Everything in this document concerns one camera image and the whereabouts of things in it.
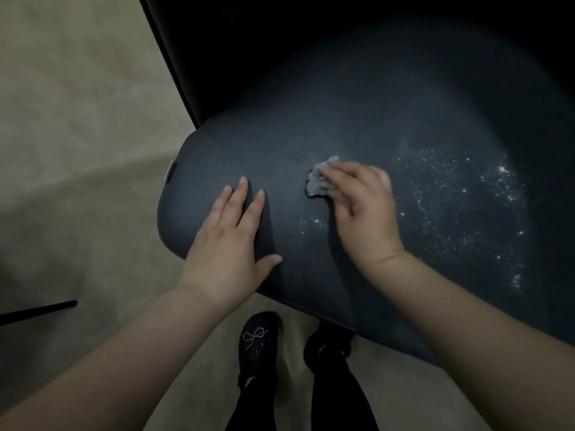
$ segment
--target right hand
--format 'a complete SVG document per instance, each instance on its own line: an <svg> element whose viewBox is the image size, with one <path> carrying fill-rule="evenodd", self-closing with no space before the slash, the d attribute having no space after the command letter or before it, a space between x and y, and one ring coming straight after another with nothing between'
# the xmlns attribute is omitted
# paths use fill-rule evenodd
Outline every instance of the right hand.
<svg viewBox="0 0 575 431"><path fill-rule="evenodd" d="M320 172L339 189L328 194L343 248L369 279L384 261L405 252L389 175L357 162L336 162Z"/></svg>

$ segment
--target floor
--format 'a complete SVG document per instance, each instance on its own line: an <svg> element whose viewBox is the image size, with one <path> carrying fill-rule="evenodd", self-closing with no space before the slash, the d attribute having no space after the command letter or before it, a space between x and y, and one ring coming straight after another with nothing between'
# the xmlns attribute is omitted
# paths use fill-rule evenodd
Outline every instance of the floor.
<svg viewBox="0 0 575 431"><path fill-rule="evenodd" d="M155 209L193 125L137 0L0 0L0 312L78 306L0 330L0 413L132 320L176 281ZM248 317L284 321L279 430L309 429L302 359L317 319L259 295L230 315L146 427L223 429ZM349 366L381 429L485 430L441 370L355 339Z"/></svg>

